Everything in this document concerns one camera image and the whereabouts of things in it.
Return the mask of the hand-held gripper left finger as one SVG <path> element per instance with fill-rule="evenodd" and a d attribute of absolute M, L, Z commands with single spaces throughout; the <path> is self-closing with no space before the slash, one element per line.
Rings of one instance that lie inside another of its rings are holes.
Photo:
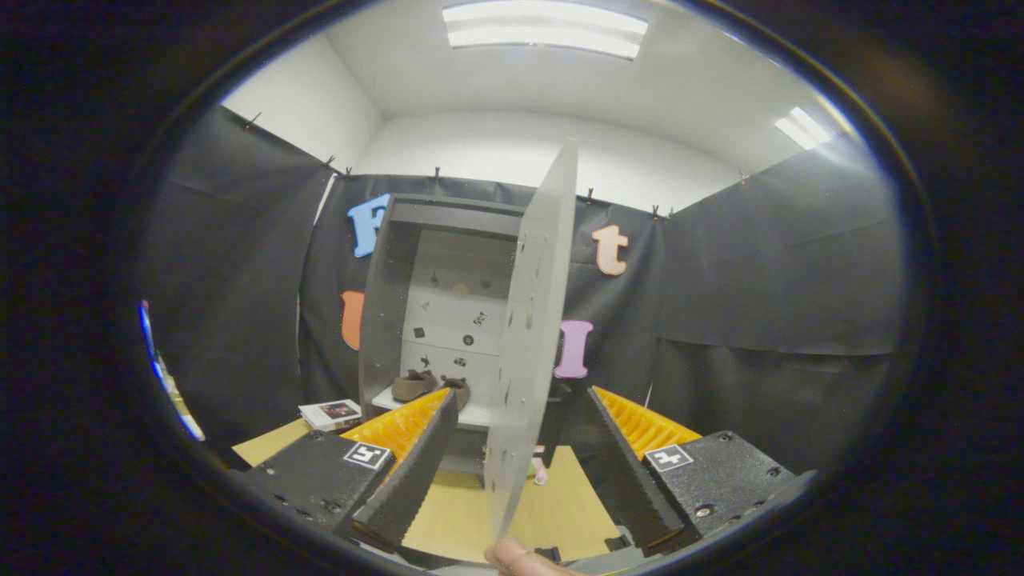
<path fill-rule="evenodd" d="M 344 434 L 307 431 L 234 477 L 283 515 L 392 553 L 457 424 L 456 394 L 432 390 Z"/>

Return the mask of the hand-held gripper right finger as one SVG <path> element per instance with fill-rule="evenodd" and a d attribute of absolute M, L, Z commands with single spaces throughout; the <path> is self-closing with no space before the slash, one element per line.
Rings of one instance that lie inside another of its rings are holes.
<path fill-rule="evenodd" d="M 796 481 L 739 434 L 696 434 L 598 386 L 588 390 L 588 446 L 589 479 L 643 553 L 730 529 Z"/>

